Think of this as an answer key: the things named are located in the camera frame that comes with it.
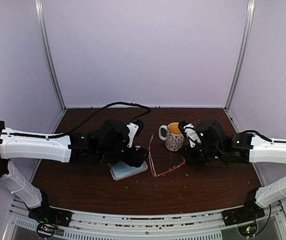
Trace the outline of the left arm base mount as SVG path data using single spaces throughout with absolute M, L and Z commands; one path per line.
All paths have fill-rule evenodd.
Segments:
M 53 237 L 59 227 L 68 227 L 72 218 L 72 212 L 57 208 L 40 210 L 27 208 L 27 210 L 28 217 L 38 223 L 36 233 L 42 239 Z

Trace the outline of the aluminium left corner post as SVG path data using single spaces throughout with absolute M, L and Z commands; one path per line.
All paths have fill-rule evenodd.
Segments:
M 49 70 L 50 78 L 54 87 L 54 92 L 56 94 L 56 97 L 58 99 L 60 109 L 64 112 L 66 110 L 66 105 L 63 100 L 63 95 L 61 92 L 61 88 L 59 86 L 55 66 L 54 66 L 54 61 L 50 49 L 50 43 L 49 43 L 49 38 L 48 38 L 48 33 L 47 33 L 47 27 L 46 27 L 46 20 L 45 20 L 45 14 L 44 14 L 44 7 L 43 7 L 43 1 L 42 0 L 35 0 L 35 8 L 36 8 L 36 14 L 40 26 L 40 31 L 42 35 L 42 41 L 43 41 L 43 46 L 44 46 L 44 51 L 45 51 L 45 56 L 46 56 L 46 63 L 47 67 Z

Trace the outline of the rose gold wire glasses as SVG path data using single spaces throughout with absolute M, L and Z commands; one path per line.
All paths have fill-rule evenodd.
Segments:
M 154 149 L 152 144 L 154 142 L 154 134 L 151 135 L 148 143 L 148 163 L 150 167 L 150 172 L 154 178 L 164 177 L 168 174 L 176 172 L 178 169 L 186 165 L 186 160 L 184 157 L 181 157 L 180 162 L 167 163 L 167 159 L 162 159 L 157 156 L 154 156 Z

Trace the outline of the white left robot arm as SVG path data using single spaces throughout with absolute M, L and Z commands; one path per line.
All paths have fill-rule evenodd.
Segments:
M 28 182 L 11 160 L 42 159 L 92 166 L 107 163 L 113 179 L 119 180 L 148 169 L 148 150 L 134 144 L 143 128 L 140 120 L 129 124 L 107 120 L 93 132 L 48 135 L 17 131 L 0 121 L 0 181 L 42 221 L 50 222 L 55 212 L 46 194 Z

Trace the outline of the light blue cleaning cloth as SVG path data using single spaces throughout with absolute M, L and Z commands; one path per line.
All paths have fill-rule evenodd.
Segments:
M 140 167 L 134 167 L 129 166 L 123 162 L 119 162 L 111 167 L 111 172 L 116 179 L 124 178 L 143 170 L 145 170 L 144 165 L 141 165 Z

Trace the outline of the white floral mug yellow inside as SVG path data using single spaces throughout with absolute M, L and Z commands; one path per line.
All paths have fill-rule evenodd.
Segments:
M 172 122 L 169 125 L 162 125 L 158 130 L 159 138 L 165 141 L 165 147 L 172 152 L 177 152 L 184 143 L 184 135 L 178 124 L 178 122 Z

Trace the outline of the pink glasses case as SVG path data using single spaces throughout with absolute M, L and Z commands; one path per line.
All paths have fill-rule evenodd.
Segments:
M 108 164 L 113 180 L 123 180 L 148 170 L 146 163 L 148 150 L 145 148 L 139 145 L 131 148 L 123 147 L 118 154 L 117 161 Z

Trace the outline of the aluminium right corner post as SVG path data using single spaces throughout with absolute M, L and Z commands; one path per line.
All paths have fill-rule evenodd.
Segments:
M 229 112 L 231 109 L 232 101 L 234 99 L 237 85 L 240 80 L 248 44 L 250 41 L 250 36 L 251 36 L 251 31 L 252 31 L 252 26 L 253 26 L 253 21 L 254 21 L 254 14 L 255 14 L 255 0 L 248 0 L 239 54 L 238 54 L 236 67 L 235 67 L 235 71 L 234 71 L 234 75 L 232 79 L 232 84 L 231 84 L 230 91 L 229 91 L 227 101 L 225 104 L 225 108 L 224 108 L 226 112 Z

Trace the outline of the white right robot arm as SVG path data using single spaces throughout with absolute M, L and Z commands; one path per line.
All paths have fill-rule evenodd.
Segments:
M 206 120 L 194 126 L 181 121 L 178 128 L 188 140 L 179 149 L 188 165 L 219 161 L 229 164 L 278 163 L 286 164 L 286 139 L 268 138 L 255 130 L 245 130 L 228 136 L 217 120 Z M 247 194 L 246 205 L 239 210 L 242 220 L 249 221 L 258 207 L 286 198 L 286 176 Z

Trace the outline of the aluminium corner post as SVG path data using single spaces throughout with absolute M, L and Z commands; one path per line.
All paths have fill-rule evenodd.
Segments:
M 224 108 L 226 112 L 229 112 L 231 109 L 232 101 L 234 99 L 237 85 L 240 80 L 248 44 L 250 41 L 250 36 L 251 36 L 251 31 L 252 31 L 252 26 L 253 26 L 253 21 L 254 21 L 254 14 L 255 14 L 255 0 L 248 0 L 239 54 L 238 54 L 236 67 L 235 67 L 235 71 L 234 71 L 234 75 L 232 79 L 232 84 L 231 84 L 230 91 L 229 91 L 227 101 L 225 104 L 225 108 Z
M 36 14 L 40 26 L 40 31 L 42 35 L 42 41 L 43 41 L 43 46 L 44 46 L 44 51 L 45 51 L 45 56 L 46 56 L 46 63 L 47 67 L 49 70 L 50 78 L 54 87 L 54 92 L 56 94 L 56 97 L 58 99 L 60 109 L 64 112 L 66 110 L 66 105 L 63 100 L 63 95 L 61 92 L 61 88 L 59 86 L 55 66 L 54 66 L 54 61 L 50 49 L 50 43 L 49 43 L 49 38 L 48 38 L 48 33 L 47 33 L 47 27 L 46 27 L 46 20 L 45 20 L 45 14 L 44 14 L 44 7 L 43 7 L 43 1 L 42 0 L 35 0 L 35 8 L 36 8 Z

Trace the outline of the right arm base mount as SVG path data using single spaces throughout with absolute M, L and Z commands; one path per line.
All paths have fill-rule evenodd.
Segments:
M 225 226 L 237 226 L 242 237 L 254 237 L 258 233 L 257 220 L 265 216 L 265 211 L 256 205 L 224 210 L 222 218 Z

